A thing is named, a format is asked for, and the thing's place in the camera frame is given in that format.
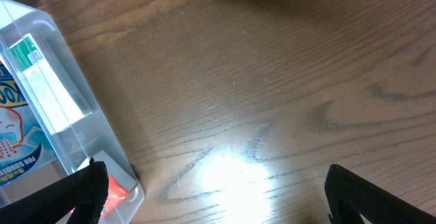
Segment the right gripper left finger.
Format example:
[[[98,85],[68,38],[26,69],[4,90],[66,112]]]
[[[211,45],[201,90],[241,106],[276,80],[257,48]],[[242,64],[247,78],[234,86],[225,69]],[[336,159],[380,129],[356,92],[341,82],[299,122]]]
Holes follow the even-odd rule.
[[[2,223],[98,223],[108,198],[109,178],[103,161],[85,168],[1,208]]]

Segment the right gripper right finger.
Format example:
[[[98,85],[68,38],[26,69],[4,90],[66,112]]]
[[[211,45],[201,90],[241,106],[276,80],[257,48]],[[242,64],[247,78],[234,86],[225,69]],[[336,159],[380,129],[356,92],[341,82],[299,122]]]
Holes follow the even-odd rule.
[[[331,223],[434,223],[435,217],[346,168],[332,164],[324,183]]]

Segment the red orange box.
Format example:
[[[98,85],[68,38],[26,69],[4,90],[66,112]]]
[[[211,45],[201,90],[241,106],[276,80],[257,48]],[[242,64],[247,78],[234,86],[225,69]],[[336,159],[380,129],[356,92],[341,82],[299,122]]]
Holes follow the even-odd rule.
[[[106,223],[129,223],[144,200],[144,192],[125,153],[120,148],[106,148],[94,152],[91,157],[105,163],[109,179],[102,220]]]

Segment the clear plastic container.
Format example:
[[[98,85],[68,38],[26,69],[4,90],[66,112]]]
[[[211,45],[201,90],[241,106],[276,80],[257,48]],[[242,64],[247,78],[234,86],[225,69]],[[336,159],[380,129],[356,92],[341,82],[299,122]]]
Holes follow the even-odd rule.
[[[51,125],[40,112],[10,46],[26,34],[38,36],[41,44],[51,48],[76,85],[92,113],[71,124],[66,130],[51,134]],[[34,7],[12,0],[1,0],[1,64],[7,67],[32,112],[56,152],[57,159],[29,172],[7,185],[1,185],[1,208],[31,195],[89,165],[91,155],[103,149],[121,148],[109,122],[84,78],[73,54],[51,16]]]

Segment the blue tall box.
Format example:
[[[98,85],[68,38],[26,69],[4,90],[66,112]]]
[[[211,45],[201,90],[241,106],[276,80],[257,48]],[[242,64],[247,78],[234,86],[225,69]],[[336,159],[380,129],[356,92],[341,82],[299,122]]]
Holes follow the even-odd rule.
[[[1,185],[57,159],[18,84],[1,64]]]

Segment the white green medicine box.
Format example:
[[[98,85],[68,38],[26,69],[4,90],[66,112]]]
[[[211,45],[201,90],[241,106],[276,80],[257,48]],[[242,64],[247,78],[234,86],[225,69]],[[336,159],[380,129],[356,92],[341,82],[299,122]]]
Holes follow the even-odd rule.
[[[51,134],[66,130],[92,113],[76,85],[51,48],[30,33],[10,46],[34,97],[40,105]]]

